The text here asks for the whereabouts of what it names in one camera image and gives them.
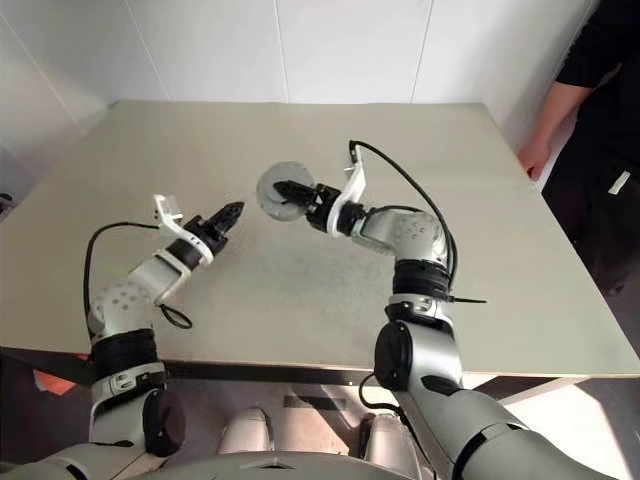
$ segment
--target beige tabletop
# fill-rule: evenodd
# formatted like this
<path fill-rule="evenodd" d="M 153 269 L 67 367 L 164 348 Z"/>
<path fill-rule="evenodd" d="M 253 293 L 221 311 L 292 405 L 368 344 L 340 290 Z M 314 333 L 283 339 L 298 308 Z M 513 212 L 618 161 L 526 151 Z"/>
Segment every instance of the beige tabletop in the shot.
<path fill-rule="evenodd" d="M 226 249 L 170 302 L 194 329 L 158 314 L 162 357 L 371 367 L 392 259 L 303 219 L 278 223 L 255 199 L 258 178 L 280 161 L 303 162 L 316 181 L 342 188 L 351 138 L 381 148 L 432 194 L 458 242 L 455 293 L 489 301 L 454 308 L 466 371 L 640 376 L 640 360 L 481 105 L 121 102 L 0 225 L 0 344 L 88 351 L 87 241 L 110 222 L 152 222 L 151 196 L 164 193 L 186 218 L 233 200 L 246 207 Z M 423 207 L 375 156 L 365 169 L 365 202 Z M 93 290 L 166 243 L 153 231 L 104 234 Z"/>

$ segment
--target hand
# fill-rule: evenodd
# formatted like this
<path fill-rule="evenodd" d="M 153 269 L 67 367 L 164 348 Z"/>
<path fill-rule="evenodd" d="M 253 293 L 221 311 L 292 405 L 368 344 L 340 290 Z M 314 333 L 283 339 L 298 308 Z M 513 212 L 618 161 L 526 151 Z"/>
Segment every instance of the hand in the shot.
<path fill-rule="evenodd" d="M 548 142 L 529 142 L 518 153 L 518 160 L 529 178 L 535 182 L 540 178 L 550 155 L 551 147 Z"/>

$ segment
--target orange object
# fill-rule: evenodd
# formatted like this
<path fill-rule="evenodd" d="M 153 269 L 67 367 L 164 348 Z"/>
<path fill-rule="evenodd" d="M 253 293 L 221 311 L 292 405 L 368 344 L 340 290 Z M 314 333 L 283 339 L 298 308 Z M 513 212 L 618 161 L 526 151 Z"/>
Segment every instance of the orange object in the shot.
<path fill-rule="evenodd" d="M 78 354 L 76 357 L 86 360 L 88 355 Z M 41 372 L 40 370 L 34 370 L 33 376 L 36 382 L 36 386 L 40 391 L 48 391 L 55 395 L 62 396 L 76 386 L 75 383 L 65 380 L 64 378 L 56 377 L 49 373 Z"/>

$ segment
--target white sticker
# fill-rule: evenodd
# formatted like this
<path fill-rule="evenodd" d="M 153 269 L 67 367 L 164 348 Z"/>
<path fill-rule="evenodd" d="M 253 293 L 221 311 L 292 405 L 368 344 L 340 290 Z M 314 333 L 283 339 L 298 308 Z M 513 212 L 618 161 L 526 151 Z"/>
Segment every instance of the white sticker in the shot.
<path fill-rule="evenodd" d="M 624 171 L 620 174 L 620 176 L 618 177 L 618 179 L 613 182 L 613 185 L 611 185 L 611 188 L 609 189 L 609 193 L 611 195 L 617 195 L 618 193 L 620 193 L 620 190 L 622 190 L 622 187 L 624 187 L 624 184 L 627 183 L 627 180 L 629 179 L 629 177 L 631 176 L 631 174 L 627 171 Z"/>

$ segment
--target white wall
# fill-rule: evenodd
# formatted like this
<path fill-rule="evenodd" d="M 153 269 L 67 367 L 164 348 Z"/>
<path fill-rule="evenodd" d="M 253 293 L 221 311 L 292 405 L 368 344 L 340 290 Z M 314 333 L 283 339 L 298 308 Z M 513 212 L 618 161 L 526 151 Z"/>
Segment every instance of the white wall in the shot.
<path fill-rule="evenodd" d="M 481 101 L 517 148 L 593 2 L 0 0 L 0 187 L 121 98 Z"/>

